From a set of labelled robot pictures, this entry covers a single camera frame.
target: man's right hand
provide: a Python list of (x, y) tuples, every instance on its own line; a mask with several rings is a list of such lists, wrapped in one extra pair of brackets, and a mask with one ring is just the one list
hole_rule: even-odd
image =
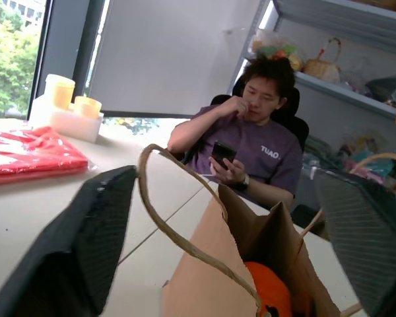
[(222, 117), (237, 113), (238, 117), (243, 117), (248, 112), (248, 103), (241, 97), (233, 96), (216, 108), (218, 115)]

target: smartphone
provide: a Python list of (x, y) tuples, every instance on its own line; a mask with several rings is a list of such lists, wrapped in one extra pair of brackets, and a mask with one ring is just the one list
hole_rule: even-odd
[(233, 162), (236, 156), (236, 150), (230, 147), (229, 145), (216, 141), (213, 147), (213, 153), (211, 153), (211, 157), (213, 157), (217, 163), (221, 165), (224, 169), (227, 170), (227, 166), (223, 162), (223, 159), (228, 159), (229, 162)]

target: white blind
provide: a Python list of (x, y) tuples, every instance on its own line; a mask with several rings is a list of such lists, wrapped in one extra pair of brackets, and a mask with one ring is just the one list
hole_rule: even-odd
[(196, 113), (228, 90), (258, 2), (113, 0), (90, 96), (103, 110)]

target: yellow container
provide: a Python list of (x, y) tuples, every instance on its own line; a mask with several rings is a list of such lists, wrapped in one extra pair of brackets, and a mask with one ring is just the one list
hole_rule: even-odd
[(77, 96), (75, 98), (75, 105), (73, 106), (74, 113), (89, 117), (92, 119), (97, 119), (100, 115), (101, 102), (83, 96)]
[(54, 106), (68, 110), (72, 101), (75, 82), (63, 76), (49, 74), (46, 79), (44, 96)]

